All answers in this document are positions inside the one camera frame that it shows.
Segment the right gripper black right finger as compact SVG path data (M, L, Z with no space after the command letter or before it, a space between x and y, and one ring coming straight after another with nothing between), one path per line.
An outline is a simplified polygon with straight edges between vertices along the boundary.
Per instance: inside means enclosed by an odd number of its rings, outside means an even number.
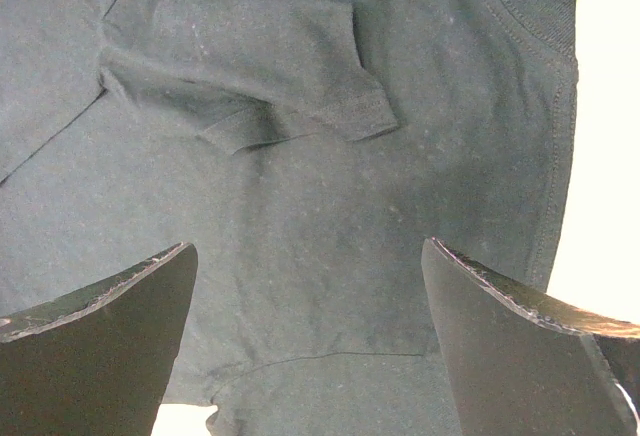
M638 434L638 324L565 303L436 238L422 269L463 434Z

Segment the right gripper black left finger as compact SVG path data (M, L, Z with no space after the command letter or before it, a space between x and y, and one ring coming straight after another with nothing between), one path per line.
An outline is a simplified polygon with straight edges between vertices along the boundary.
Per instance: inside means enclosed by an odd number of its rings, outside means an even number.
M176 244L1 319L4 435L148 435L178 355L198 254Z

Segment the black t shirt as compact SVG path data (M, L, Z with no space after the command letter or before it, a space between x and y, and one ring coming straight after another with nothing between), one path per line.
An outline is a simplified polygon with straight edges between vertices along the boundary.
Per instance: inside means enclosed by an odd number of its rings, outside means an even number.
M576 0L1 0L1 310L180 241L216 435L456 435L438 237L545 289Z

